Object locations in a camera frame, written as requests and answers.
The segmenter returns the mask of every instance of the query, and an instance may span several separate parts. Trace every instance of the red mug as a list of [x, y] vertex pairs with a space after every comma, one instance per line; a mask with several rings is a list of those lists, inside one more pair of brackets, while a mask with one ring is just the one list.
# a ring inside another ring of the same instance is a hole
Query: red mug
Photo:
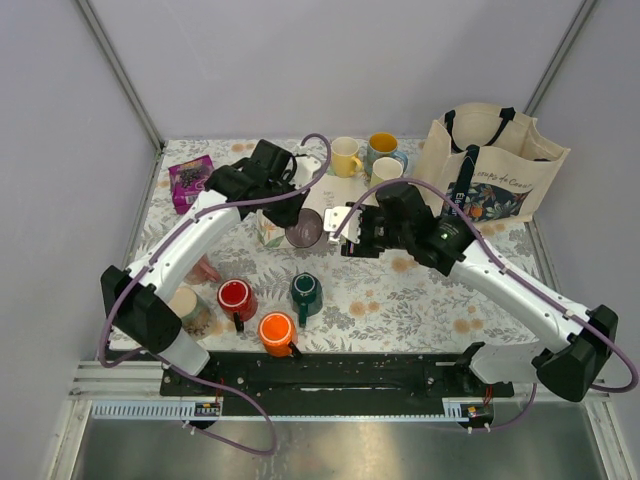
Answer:
[[236, 331], [244, 331], [244, 322], [250, 320], [258, 310], [258, 299], [244, 280], [232, 278], [218, 289], [218, 304], [224, 313], [233, 320]]

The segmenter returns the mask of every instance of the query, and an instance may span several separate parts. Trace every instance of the white mug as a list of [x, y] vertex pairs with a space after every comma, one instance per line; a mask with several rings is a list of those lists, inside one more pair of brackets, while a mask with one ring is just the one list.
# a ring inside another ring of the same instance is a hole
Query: white mug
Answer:
[[371, 186], [375, 187], [385, 180], [402, 177], [404, 165], [399, 160], [391, 157], [382, 157], [373, 162], [371, 173]]

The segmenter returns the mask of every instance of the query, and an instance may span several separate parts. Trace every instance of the white wall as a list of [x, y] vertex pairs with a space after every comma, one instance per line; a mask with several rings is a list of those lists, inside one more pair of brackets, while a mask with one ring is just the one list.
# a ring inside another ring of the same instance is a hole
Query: white wall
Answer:
[[165, 138], [426, 136], [524, 108], [580, 0], [92, 0]]
[[30, 480], [154, 152], [70, 0], [4, 0], [0, 65], [0, 477]]
[[[620, 316], [618, 343], [640, 365], [640, 2], [600, 2], [537, 116], [542, 133], [573, 148], [539, 220], [561, 286]], [[625, 384], [618, 360], [608, 379]], [[640, 458], [640, 390], [614, 397]]]

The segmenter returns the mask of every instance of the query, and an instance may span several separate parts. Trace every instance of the canvas tote bag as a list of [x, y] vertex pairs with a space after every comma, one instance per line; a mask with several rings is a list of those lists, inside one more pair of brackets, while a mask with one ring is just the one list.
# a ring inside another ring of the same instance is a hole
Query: canvas tote bag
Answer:
[[[434, 120], [413, 177], [446, 192], [473, 221], [529, 221], [569, 154], [544, 138], [537, 119], [467, 103]], [[420, 189], [434, 215], [453, 209]]]

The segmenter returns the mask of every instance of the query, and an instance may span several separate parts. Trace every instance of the mug rim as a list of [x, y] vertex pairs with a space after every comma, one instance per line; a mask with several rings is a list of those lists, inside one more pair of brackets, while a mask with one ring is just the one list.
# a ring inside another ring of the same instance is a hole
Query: mug rim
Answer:
[[[391, 150], [378, 150], [376, 147], [371, 145], [371, 140], [373, 140], [373, 137], [375, 137], [377, 135], [385, 135], [385, 136], [391, 137], [393, 139], [393, 141], [395, 142], [395, 147], [393, 147]], [[389, 132], [376, 132], [376, 133], [374, 133], [373, 135], [371, 135], [369, 137], [369, 146], [374, 151], [379, 152], [379, 153], [393, 153], [395, 150], [398, 149], [398, 145], [399, 145], [399, 142], [398, 142], [398, 139], [396, 138], [396, 136], [393, 135], [392, 133], [389, 133]]]
[[294, 242], [291, 241], [291, 238], [289, 238], [289, 235], [288, 235], [289, 229], [290, 228], [295, 228], [297, 226], [297, 224], [296, 224], [296, 225], [293, 225], [291, 227], [287, 227], [287, 228], [284, 229], [284, 237], [287, 239], [287, 242], [289, 242], [295, 248], [311, 248], [315, 244], [317, 244], [320, 241], [320, 239], [322, 238], [322, 235], [324, 234], [324, 222], [322, 221], [322, 215], [320, 215], [318, 212], [316, 212], [313, 208], [310, 208], [310, 207], [302, 207], [300, 209], [300, 212], [298, 212], [298, 217], [300, 216], [300, 213], [302, 213], [302, 210], [309, 210], [309, 211], [313, 212], [317, 218], [320, 219], [320, 225], [321, 225], [321, 228], [322, 228], [322, 230], [320, 231], [320, 235], [318, 235], [318, 238], [316, 238], [316, 241], [313, 242], [309, 246], [301, 247], [299, 245], [296, 245]]
[[[300, 288], [298, 287], [298, 280], [300, 280], [300, 278], [302, 278], [302, 277], [309, 277], [309, 278], [311, 279], [312, 284], [311, 284], [311, 288], [310, 288], [310, 289], [308, 289], [308, 290], [300, 290]], [[298, 275], [298, 276], [296, 277], [296, 279], [294, 280], [294, 282], [293, 282], [293, 288], [295, 288], [295, 289], [298, 291], [298, 293], [302, 293], [302, 294], [312, 292], [312, 291], [313, 291], [313, 289], [314, 289], [314, 288], [316, 288], [316, 280], [315, 280], [315, 277], [314, 277], [313, 275], [309, 275], [308, 273], [301, 273], [301, 274], [300, 274], [300, 275]]]
[[[240, 283], [244, 287], [244, 297], [238, 303], [234, 303], [234, 304], [227, 303], [222, 298], [222, 290], [224, 289], [224, 287], [226, 287], [227, 285], [229, 285], [232, 282], [233, 283]], [[220, 285], [220, 288], [218, 288], [218, 302], [220, 303], [221, 307], [238, 308], [238, 307], [242, 306], [242, 304], [244, 304], [244, 302], [247, 301], [247, 299], [249, 298], [249, 292], [250, 292], [250, 287], [249, 287], [249, 284], [247, 282], [245, 282], [244, 280], [241, 280], [239, 278], [231, 278], [231, 279], [227, 280], [226, 282], [224, 282], [222, 285]]]
[[[350, 140], [350, 141], [353, 141], [355, 143], [356, 149], [351, 153], [334, 152], [334, 149], [335, 149], [334, 143], [336, 143], [338, 140]], [[338, 137], [338, 138], [335, 138], [333, 140], [333, 142], [331, 142], [331, 153], [335, 153], [336, 155], [340, 155], [341, 157], [353, 156], [353, 155], [357, 154], [359, 150], [360, 150], [360, 143], [358, 142], [358, 140], [356, 140], [353, 137]]]
[[399, 177], [382, 178], [382, 177], [380, 176], [380, 174], [379, 174], [379, 173], [377, 173], [377, 172], [375, 171], [376, 164], [377, 164], [380, 160], [392, 160], [392, 161], [394, 162], [394, 164], [395, 164], [395, 165], [398, 165], [398, 166], [400, 167], [400, 176], [402, 176], [402, 174], [404, 173], [404, 165], [403, 165], [403, 163], [402, 163], [400, 160], [398, 160], [397, 158], [393, 158], [393, 157], [380, 157], [380, 158], [379, 158], [379, 159], [377, 159], [375, 162], [373, 162], [373, 165], [371, 166], [371, 173], [372, 173], [372, 174], [374, 174], [374, 173], [375, 173], [375, 174], [376, 174], [376, 176], [377, 176], [380, 180], [382, 180], [382, 181], [386, 181], [386, 180], [391, 180], [391, 179], [393, 179], [393, 178], [399, 178]]
[[[278, 340], [271, 340], [264, 333], [264, 324], [270, 317], [276, 317], [276, 316], [283, 317], [286, 320], [287, 333], [284, 336], [280, 337]], [[292, 328], [291, 328], [292, 325], [293, 325], [292, 318], [284, 312], [275, 311], [275, 312], [267, 313], [264, 317], [262, 317], [262, 320], [260, 320], [260, 325], [258, 326], [259, 335], [260, 335], [260, 339], [262, 340], [262, 343], [269, 344], [269, 346], [273, 346], [273, 347], [281, 346], [283, 340], [286, 340], [289, 337], [289, 335], [292, 333]]]

